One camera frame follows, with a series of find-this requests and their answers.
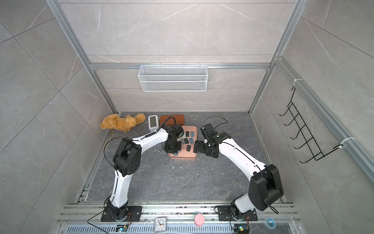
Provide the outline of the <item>pink storage tray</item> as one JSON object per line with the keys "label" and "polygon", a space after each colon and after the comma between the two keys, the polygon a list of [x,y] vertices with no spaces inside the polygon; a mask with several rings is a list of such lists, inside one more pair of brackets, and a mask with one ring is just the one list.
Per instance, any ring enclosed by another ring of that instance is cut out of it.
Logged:
{"label": "pink storage tray", "polygon": [[[184,129],[184,135],[177,139],[178,141],[182,142],[182,149],[181,149],[181,151],[178,152],[178,156],[174,156],[173,154],[168,154],[168,156],[171,159],[175,159],[175,160],[195,160],[196,157],[197,157],[197,153],[194,152],[194,145],[197,141],[197,136],[198,136],[197,127],[196,126],[183,125],[182,128]],[[190,132],[189,137],[186,137],[186,131]],[[190,141],[189,141],[189,144],[185,144],[184,143],[184,138],[190,139],[191,138],[191,132],[194,132],[194,137],[192,137],[193,140],[194,140],[194,144],[190,144]],[[191,150],[189,152],[187,151],[187,146],[188,145],[191,146]]]}

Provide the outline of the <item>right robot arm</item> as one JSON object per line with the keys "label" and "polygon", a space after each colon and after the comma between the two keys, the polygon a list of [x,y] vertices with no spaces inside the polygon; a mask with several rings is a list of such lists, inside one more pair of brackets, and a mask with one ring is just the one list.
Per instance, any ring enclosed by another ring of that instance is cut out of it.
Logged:
{"label": "right robot arm", "polygon": [[194,147],[199,153],[217,159],[219,154],[230,159],[249,180],[249,189],[246,194],[234,199],[230,204],[232,217],[239,216],[252,210],[264,211],[270,208],[279,214],[272,204],[284,195],[278,168],[255,159],[226,132],[218,133],[210,123],[203,123],[200,131],[204,137]]}

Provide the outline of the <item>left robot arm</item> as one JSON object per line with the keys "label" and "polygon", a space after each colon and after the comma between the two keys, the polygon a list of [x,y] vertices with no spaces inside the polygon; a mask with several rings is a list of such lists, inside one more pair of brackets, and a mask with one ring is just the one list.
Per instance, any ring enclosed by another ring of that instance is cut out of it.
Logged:
{"label": "left robot arm", "polygon": [[116,221],[129,218],[128,192],[132,176],[140,166],[141,155],[160,143],[165,144],[166,153],[178,153],[182,149],[182,143],[177,139],[183,135],[182,126],[174,121],[173,126],[162,123],[154,131],[140,137],[122,138],[113,156],[115,181],[112,194],[105,201],[104,212]]}

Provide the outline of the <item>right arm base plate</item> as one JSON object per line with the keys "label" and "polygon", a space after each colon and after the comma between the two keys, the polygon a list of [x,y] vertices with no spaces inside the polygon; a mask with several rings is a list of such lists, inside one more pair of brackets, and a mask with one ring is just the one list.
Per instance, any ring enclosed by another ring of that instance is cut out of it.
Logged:
{"label": "right arm base plate", "polygon": [[215,206],[215,212],[218,214],[220,221],[233,221],[244,220],[244,221],[258,221],[256,211],[249,210],[245,213],[240,212],[235,206]]}

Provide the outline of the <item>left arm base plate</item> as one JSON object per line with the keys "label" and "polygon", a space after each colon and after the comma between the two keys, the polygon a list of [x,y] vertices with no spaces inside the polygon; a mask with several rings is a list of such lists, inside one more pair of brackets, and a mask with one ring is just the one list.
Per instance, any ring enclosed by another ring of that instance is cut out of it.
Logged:
{"label": "left arm base plate", "polygon": [[125,222],[140,221],[142,215],[142,206],[127,206],[126,208],[105,207],[101,222]]}

